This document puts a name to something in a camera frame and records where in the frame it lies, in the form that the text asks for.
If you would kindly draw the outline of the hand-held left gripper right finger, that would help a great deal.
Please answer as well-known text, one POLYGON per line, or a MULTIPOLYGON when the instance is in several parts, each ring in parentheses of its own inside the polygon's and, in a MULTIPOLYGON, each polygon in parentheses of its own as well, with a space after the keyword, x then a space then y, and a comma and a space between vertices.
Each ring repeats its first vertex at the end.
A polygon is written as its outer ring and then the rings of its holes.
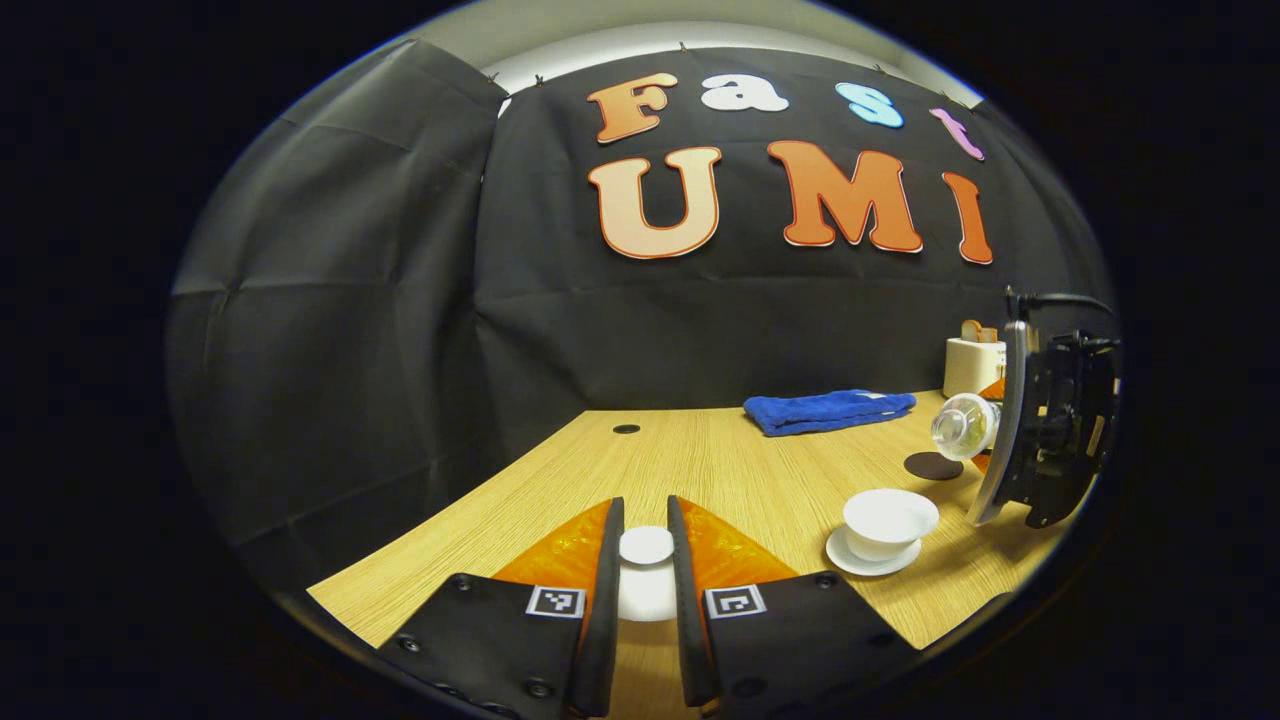
POLYGON ((801 574, 672 495, 684 698, 704 719, 836 719, 916 659, 840 574, 801 574))

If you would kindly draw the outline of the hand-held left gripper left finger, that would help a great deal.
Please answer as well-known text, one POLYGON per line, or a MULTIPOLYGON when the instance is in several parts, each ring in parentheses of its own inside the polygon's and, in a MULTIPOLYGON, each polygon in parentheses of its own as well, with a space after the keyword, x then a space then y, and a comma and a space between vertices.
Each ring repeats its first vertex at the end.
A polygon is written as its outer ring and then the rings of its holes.
POLYGON ((378 656, 483 719, 607 716, 623 530, 625 502, 614 497, 493 577, 449 575, 378 656))

